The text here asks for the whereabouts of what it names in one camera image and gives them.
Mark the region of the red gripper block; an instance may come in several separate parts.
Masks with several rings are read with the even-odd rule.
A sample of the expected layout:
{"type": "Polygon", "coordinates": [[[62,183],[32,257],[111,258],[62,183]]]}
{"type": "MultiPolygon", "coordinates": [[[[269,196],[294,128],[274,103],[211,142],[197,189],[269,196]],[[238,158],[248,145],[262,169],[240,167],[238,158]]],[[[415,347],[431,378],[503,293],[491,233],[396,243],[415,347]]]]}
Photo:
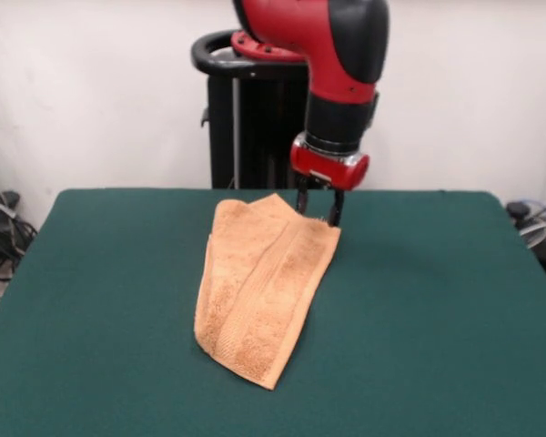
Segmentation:
{"type": "Polygon", "coordinates": [[[306,142],[304,133],[299,133],[291,146],[290,162],[293,169],[301,174],[297,177],[297,213],[302,216],[306,214],[309,178],[316,178],[333,187],[334,200],[327,222],[331,227],[337,227],[345,201],[343,190],[353,190],[360,185],[369,169],[369,156],[361,152],[345,157],[322,154],[306,142]]]}

